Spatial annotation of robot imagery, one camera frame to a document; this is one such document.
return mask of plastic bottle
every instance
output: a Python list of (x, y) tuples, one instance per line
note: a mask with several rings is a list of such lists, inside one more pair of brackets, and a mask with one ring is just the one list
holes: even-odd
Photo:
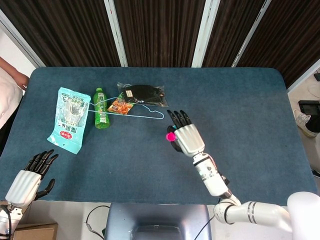
[[(98, 105), (94, 106), (94, 110), (98, 112), (106, 112), (107, 111), (107, 102), (101, 102), (106, 100), (107, 96), (103, 93), (102, 88), (98, 87), (93, 96), (93, 103)], [(95, 113), (94, 125), (97, 129), (106, 129), (110, 126), (109, 118), (106, 113)]]

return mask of pink marker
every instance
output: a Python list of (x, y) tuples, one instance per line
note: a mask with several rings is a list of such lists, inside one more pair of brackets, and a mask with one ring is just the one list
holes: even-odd
[(177, 137), (173, 132), (169, 132), (167, 133), (167, 135), (165, 136), (165, 138), (169, 141), (169, 142), (174, 142)]

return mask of blue table mat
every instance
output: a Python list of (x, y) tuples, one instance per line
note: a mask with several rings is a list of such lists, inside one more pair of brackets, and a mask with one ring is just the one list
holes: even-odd
[[(54, 129), (58, 90), (108, 97), (117, 82), (165, 87), (169, 107), (154, 107), (163, 120), (109, 115), (110, 128), (96, 129), (89, 112), (82, 148), (75, 155), (47, 141)], [(41, 183), (56, 179), (53, 201), (153, 204), (215, 204), (192, 158), (166, 141), (167, 109), (184, 110), (205, 142), (205, 152), (230, 180), (241, 202), (286, 205), (290, 194), (316, 192), (281, 74), (272, 68), (36, 69), (0, 158), (0, 199), (19, 170), (37, 153), (59, 158)], [(134, 115), (156, 116), (142, 106)]]

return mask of white shirt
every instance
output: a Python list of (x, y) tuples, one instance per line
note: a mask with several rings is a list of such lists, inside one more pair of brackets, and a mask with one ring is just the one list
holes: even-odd
[(22, 95), (15, 80), (0, 67), (0, 129), (17, 109)]

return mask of dark brown curtain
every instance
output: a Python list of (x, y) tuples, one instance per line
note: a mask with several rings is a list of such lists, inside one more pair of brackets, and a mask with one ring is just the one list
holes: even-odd
[(320, 59), (318, 0), (273, 0), (237, 67), (270, 67), (287, 88)]
[(47, 66), (120, 66), (103, 0), (1, 0)]
[(205, 0), (115, 0), (130, 67), (191, 67)]
[(264, 1), (220, 1), (203, 67), (231, 67)]

